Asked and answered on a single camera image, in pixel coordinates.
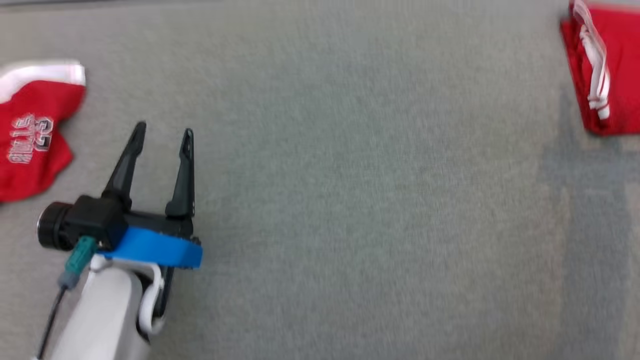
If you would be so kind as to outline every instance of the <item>robotic arm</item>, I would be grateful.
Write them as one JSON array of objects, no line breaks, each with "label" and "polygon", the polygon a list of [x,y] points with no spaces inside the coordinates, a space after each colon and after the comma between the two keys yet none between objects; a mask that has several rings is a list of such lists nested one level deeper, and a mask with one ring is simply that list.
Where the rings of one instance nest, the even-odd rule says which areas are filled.
[{"label": "robotic arm", "polygon": [[200,240],[195,215],[193,132],[180,145],[180,168],[164,215],[131,210],[131,182],[142,152],[146,123],[139,122],[99,198],[54,202],[40,215],[38,241],[49,249],[74,250],[58,279],[61,291],[36,359],[41,360],[55,312],[90,259],[89,276],[52,360],[144,360],[150,337],[164,325],[175,268],[198,268]]}]

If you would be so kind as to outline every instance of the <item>green connector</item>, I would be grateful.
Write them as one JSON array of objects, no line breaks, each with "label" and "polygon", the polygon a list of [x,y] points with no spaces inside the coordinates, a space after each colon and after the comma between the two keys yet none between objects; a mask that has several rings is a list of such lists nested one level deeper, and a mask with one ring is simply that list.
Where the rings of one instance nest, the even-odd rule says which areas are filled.
[{"label": "green connector", "polygon": [[65,264],[65,271],[80,276],[98,251],[98,244],[92,236],[81,236],[73,253]]}]

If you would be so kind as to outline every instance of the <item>blue bracket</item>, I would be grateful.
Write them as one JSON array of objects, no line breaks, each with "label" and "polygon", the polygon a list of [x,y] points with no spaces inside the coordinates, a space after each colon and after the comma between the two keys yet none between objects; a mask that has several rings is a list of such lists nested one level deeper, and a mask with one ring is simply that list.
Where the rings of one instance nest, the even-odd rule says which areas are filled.
[{"label": "blue bracket", "polygon": [[200,268],[202,262],[201,246],[132,226],[114,251],[98,253],[107,259],[142,261],[172,268]]}]

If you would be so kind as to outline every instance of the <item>teal cable connector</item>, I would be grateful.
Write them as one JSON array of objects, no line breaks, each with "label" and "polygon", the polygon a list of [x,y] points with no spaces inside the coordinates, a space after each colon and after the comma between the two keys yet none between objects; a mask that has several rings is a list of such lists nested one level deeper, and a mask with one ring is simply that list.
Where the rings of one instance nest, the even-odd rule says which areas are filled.
[{"label": "teal cable connector", "polygon": [[65,272],[58,278],[58,286],[69,290],[76,287],[80,275],[89,264],[93,255],[98,251],[98,244],[92,236],[81,236],[74,247],[74,251],[65,263]]}]

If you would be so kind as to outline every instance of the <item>folded red garment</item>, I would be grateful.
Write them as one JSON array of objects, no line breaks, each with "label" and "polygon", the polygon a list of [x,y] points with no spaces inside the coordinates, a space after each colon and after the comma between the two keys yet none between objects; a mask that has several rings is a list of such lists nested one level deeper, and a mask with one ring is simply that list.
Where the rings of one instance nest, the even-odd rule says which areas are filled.
[{"label": "folded red garment", "polygon": [[640,133],[640,11],[575,0],[561,22],[584,127]]},{"label": "folded red garment", "polygon": [[20,63],[0,70],[0,202],[46,190],[73,155],[58,131],[84,97],[76,61]]}]

